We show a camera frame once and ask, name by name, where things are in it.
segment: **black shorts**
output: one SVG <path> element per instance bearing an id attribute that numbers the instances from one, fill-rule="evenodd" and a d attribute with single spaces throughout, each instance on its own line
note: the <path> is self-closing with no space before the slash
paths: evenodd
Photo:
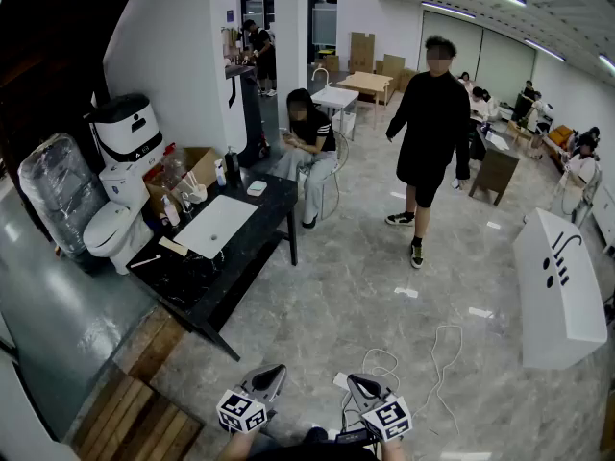
<path id="1" fill-rule="evenodd" d="M 276 75 L 276 54 L 275 51 L 267 51 L 257 59 L 257 75 L 259 79 L 270 79 L 275 81 Z"/>
<path id="2" fill-rule="evenodd" d="M 429 208 L 433 202 L 433 198 L 435 197 L 435 192 L 444 180 L 444 172 L 444 169 L 442 169 L 441 172 L 435 173 L 423 171 L 421 169 L 412 169 L 405 171 L 402 176 L 400 176 L 400 172 L 398 171 L 397 177 L 400 181 L 405 182 L 410 186 L 414 186 L 416 189 L 414 199 L 416 200 L 416 204 L 418 206 L 421 208 Z"/>

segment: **bottle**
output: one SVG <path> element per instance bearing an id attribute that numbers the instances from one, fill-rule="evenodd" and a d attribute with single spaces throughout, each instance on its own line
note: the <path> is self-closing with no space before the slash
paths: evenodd
<path id="1" fill-rule="evenodd" d="M 224 177 L 224 167 L 222 167 L 221 158 L 215 162 L 215 178 L 218 180 L 218 186 L 224 187 L 227 185 L 227 179 Z"/>
<path id="2" fill-rule="evenodd" d="M 227 163 L 227 176 L 232 182 L 239 177 L 239 157 L 233 152 L 233 147 L 229 146 L 229 152 L 224 156 Z"/>
<path id="3" fill-rule="evenodd" d="M 169 218 L 169 222 L 173 227 L 176 227 L 180 223 L 180 215 L 177 209 L 166 195 L 162 197 L 162 202 L 164 203 L 164 213 Z"/>

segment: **plastic wrap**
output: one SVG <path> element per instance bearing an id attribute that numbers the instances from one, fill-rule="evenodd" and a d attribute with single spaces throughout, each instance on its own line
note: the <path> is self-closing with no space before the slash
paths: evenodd
<path id="1" fill-rule="evenodd" d="M 58 246 L 70 257 L 82 253 L 86 226 L 109 198 L 77 142 L 65 133 L 53 135 L 21 162 L 18 174 L 21 189 Z"/>

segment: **faucet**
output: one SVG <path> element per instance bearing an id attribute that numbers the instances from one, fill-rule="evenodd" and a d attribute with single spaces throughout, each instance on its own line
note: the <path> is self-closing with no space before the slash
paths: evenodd
<path id="1" fill-rule="evenodd" d="M 314 70 L 314 73 L 311 74 L 311 79 L 314 80 L 314 77 L 316 76 L 316 72 L 322 70 L 323 72 L 325 72 L 327 74 L 327 80 L 325 81 L 325 89 L 327 89 L 327 87 L 329 87 L 329 84 L 332 84 L 332 82 L 329 82 L 329 71 L 327 70 L 327 68 L 322 68 L 322 67 L 318 67 Z"/>

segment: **sneaker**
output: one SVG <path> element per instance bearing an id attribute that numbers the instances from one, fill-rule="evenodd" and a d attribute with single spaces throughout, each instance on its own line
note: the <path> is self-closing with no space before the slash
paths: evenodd
<path id="1" fill-rule="evenodd" d="M 316 214 L 316 216 L 314 217 L 314 220 L 312 220 L 309 224 L 306 224 L 305 222 L 302 221 L 301 225 L 304 226 L 306 229 L 314 229 L 314 227 L 316 227 L 317 218 L 318 218 L 318 214 Z"/>
<path id="2" fill-rule="evenodd" d="M 411 227 L 414 225 L 414 217 L 411 219 L 407 217 L 406 213 L 398 213 L 397 215 L 389 215 L 384 219 L 384 222 L 390 224 L 391 226 L 407 226 Z"/>
<path id="3" fill-rule="evenodd" d="M 423 246 L 410 244 L 410 264 L 416 269 L 423 266 Z"/>

